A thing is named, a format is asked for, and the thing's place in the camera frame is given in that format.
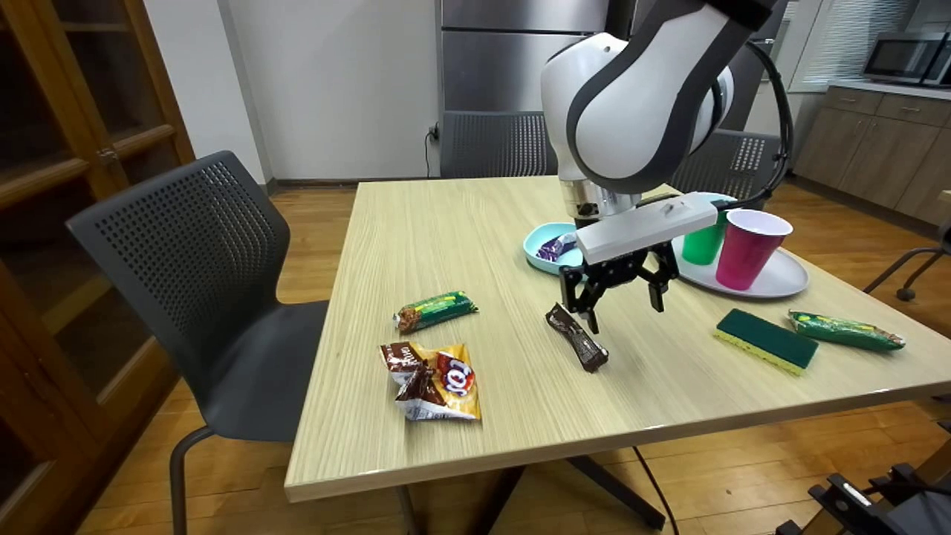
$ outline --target plate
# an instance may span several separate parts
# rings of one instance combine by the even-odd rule
[[[559,239],[566,233],[573,233],[573,224],[544,224],[544,225],[535,225],[527,239],[523,239],[523,256],[530,258],[530,265],[535,271],[544,271],[544,274],[553,274],[559,276],[559,267],[567,265],[567,267],[581,267],[582,265],[582,253],[573,246],[567,250],[566,256],[559,256],[557,262],[550,258],[541,258],[539,250],[544,242],[550,239]]]
[[[676,239],[671,246],[677,256],[682,279],[701,285],[701,288],[710,288],[710,291],[719,291],[719,295],[735,295],[735,297],[749,297],[749,301],[781,301],[781,297],[804,295],[810,288],[805,267],[784,250],[775,250],[771,256],[771,262],[765,265],[761,276],[756,276],[756,282],[746,291],[737,291],[737,288],[728,288],[716,279],[719,253],[710,265],[689,265],[682,258],[683,239]]]

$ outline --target green candy bar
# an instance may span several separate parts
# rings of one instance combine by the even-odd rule
[[[434,295],[416,304],[402,307],[394,316],[398,334],[416,334],[460,316],[474,316],[477,304],[460,291]]]
[[[865,320],[847,320],[847,319],[832,319],[819,311],[787,311],[787,319],[792,319],[792,328],[810,340],[865,347],[875,353],[893,353],[903,347],[903,343],[894,334]]]

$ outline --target chair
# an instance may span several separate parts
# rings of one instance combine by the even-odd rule
[[[761,60],[778,109],[778,136],[715,129],[701,148],[670,178],[677,191],[716,191],[761,207],[792,169],[793,117],[784,99],[781,75],[758,42],[746,51]]]
[[[915,256],[930,256],[918,271],[912,271],[912,276],[897,288],[897,301],[909,304],[915,301],[915,279],[933,267],[943,256],[951,256],[951,191],[940,192],[940,201],[946,206],[946,224],[940,225],[940,243],[926,246],[926,250],[909,250],[903,256],[897,256],[897,262],[893,262],[875,282],[865,285],[865,291],[872,295],[875,288],[879,288],[894,271],[902,271],[909,258]]]
[[[205,426],[169,456],[175,531],[189,531],[186,456],[217,435],[291,444],[327,304],[278,304],[290,224],[221,151],[65,224],[168,347]]]

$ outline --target cup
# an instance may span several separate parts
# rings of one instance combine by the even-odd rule
[[[787,219],[767,210],[735,207],[726,215],[726,239],[716,265],[716,282],[746,291],[775,253],[775,246],[793,233]]]
[[[735,201],[735,195],[722,195],[722,192],[697,192],[697,195],[710,201]],[[715,225],[683,234],[683,250],[682,250],[683,262],[710,265],[719,253],[722,228],[726,228],[726,215],[719,215]]]

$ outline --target pink cup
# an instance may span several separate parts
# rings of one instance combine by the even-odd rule
[[[767,210],[735,207],[726,215],[726,239],[719,250],[716,279],[728,288],[746,291],[775,246],[793,225]]]

